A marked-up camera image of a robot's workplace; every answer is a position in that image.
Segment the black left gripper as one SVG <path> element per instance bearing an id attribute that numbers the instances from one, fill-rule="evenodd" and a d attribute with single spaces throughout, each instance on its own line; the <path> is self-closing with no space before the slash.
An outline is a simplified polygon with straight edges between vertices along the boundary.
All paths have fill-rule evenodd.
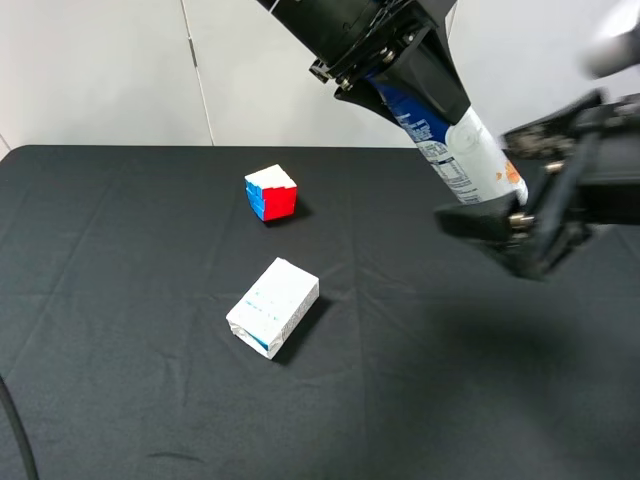
<path id="1" fill-rule="evenodd" d="M 353 84 L 374 67 L 377 85 L 417 101 L 450 125 L 471 106 L 448 46 L 438 35 L 454 1 L 262 1 L 260 5 L 316 59 L 311 74 L 323 83 Z M 336 100 L 396 118 L 369 82 L 338 87 Z"/>

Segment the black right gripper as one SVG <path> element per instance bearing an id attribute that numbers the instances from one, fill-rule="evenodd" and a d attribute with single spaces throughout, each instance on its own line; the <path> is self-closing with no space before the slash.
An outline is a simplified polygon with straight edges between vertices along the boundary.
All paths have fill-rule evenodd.
<path id="1" fill-rule="evenodd" d="M 541 279 L 609 225 L 639 223 L 639 96 L 593 89 L 503 134 L 509 157 L 545 159 L 521 209 L 516 193 L 434 211 L 439 228 L 509 273 Z"/>

